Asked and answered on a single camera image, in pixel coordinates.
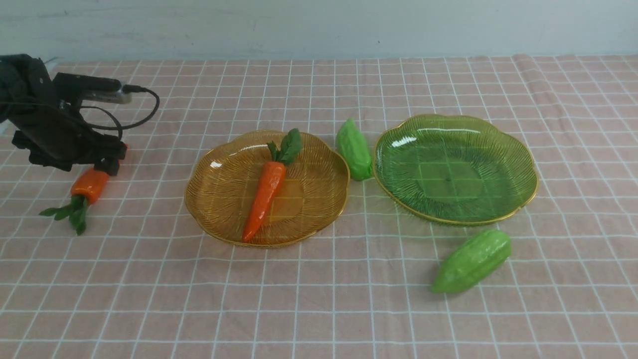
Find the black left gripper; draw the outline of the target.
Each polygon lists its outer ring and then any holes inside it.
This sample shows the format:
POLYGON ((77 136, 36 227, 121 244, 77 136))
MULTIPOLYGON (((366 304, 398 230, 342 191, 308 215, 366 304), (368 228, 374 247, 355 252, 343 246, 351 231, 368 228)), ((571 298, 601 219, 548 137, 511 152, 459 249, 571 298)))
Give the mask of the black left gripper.
POLYGON ((116 177, 128 146, 118 136, 93 133, 61 108, 46 65, 26 54, 1 57, 1 121, 17 131, 13 144, 30 151, 34 165, 70 171, 93 164, 94 170, 116 177))

